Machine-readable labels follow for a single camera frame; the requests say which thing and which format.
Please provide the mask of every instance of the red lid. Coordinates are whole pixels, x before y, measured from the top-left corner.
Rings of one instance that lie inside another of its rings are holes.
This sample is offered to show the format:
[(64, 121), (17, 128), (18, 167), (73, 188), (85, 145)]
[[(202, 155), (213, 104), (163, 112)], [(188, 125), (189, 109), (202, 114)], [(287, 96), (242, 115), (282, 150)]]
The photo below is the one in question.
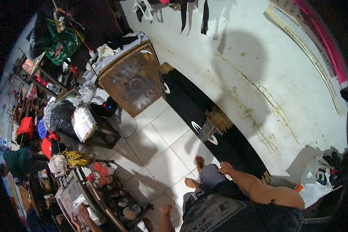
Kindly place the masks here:
[(96, 162), (96, 163), (94, 164), (94, 169), (95, 169), (96, 171), (99, 171), (99, 170), (101, 169), (101, 167), (102, 167), (101, 163)]
[(105, 176), (101, 176), (101, 178), (99, 179), (99, 182), (102, 185), (106, 185), (106, 184), (108, 184), (108, 179)]
[(91, 181), (96, 180), (93, 172), (89, 174), (89, 178)]
[(106, 176), (106, 175), (108, 174), (108, 170), (107, 170), (107, 168), (102, 167), (102, 168), (99, 170), (99, 173), (101, 174), (101, 176)]

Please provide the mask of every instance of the yellow cloth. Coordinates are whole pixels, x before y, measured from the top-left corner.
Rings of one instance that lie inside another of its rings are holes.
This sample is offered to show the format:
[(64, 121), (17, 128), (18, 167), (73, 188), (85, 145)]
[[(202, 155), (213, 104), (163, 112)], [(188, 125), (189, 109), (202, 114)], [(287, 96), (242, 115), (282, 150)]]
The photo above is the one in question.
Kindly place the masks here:
[(69, 166), (81, 167), (88, 164), (88, 154), (86, 154), (85, 152), (64, 151), (58, 154), (64, 155), (67, 158)]

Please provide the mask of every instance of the person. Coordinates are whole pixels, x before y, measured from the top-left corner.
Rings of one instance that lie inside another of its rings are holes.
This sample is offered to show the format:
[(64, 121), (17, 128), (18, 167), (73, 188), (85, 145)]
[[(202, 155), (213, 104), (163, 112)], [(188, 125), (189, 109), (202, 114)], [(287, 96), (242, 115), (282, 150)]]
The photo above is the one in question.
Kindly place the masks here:
[[(227, 162), (204, 166), (195, 158), (200, 183), (185, 179), (194, 192), (183, 196), (180, 231), (300, 231), (304, 202), (292, 189), (271, 187)], [(226, 179), (231, 176), (234, 182)], [(174, 232), (172, 206), (162, 207), (160, 232)]]
[[(78, 211), (80, 213), (80, 216), (82, 216), (82, 218), (84, 219), (84, 221), (86, 222), (86, 224), (88, 225), (88, 227), (90, 228), (90, 230), (92, 232), (102, 232), (102, 230), (99, 228), (99, 226), (97, 224), (95, 224), (95, 222), (90, 218), (88, 209), (86, 208), (84, 203), (80, 204)], [(77, 219), (77, 217), (74, 216), (73, 214), (71, 215), (71, 221), (75, 225), (77, 231), (81, 232), (81, 223)]]
[(4, 163), (0, 164), (0, 174), (6, 177), (10, 172), (14, 178), (18, 178), (19, 184), (27, 188), (25, 182), (27, 173), (42, 171), (48, 167), (49, 159), (46, 155), (37, 154), (25, 147), (17, 151), (5, 149), (3, 151)]

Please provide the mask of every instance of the gray shorts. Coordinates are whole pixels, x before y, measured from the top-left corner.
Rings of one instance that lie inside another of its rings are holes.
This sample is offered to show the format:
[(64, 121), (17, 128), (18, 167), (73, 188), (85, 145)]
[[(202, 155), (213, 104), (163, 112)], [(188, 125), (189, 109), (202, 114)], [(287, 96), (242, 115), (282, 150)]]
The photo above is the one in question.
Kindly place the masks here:
[[(226, 176), (218, 172), (218, 166), (215, 164), (209, 164), (203, 167), (199, 174), (199, 180), (201, 184), (208, 185), (210, 187), (216, 186), (218, 183), (226, 180)], [(183, 212), (186, 202), (191, 198), (194, 192), (189, 192), (183, 196)]]

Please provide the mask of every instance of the green plastic bag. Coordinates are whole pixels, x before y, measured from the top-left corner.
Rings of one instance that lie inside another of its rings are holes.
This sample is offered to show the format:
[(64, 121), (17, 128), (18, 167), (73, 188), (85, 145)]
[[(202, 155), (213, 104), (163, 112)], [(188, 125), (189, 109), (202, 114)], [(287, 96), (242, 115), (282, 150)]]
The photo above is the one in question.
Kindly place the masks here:
[[(71, 57), (77, 51), (78, 47), (82, 44), (82, 41), (76, 31), (69, 27), (66, 27), (63, 32), (57, 33), (54, 20), (47, 19), (47, 28), (52, 36), (52, 47), (47, 49), (46, 56), (55, 65), (62, 65), (67, 58)], [(84, 40), (84, 35), (80, 32), (79, 34)]]

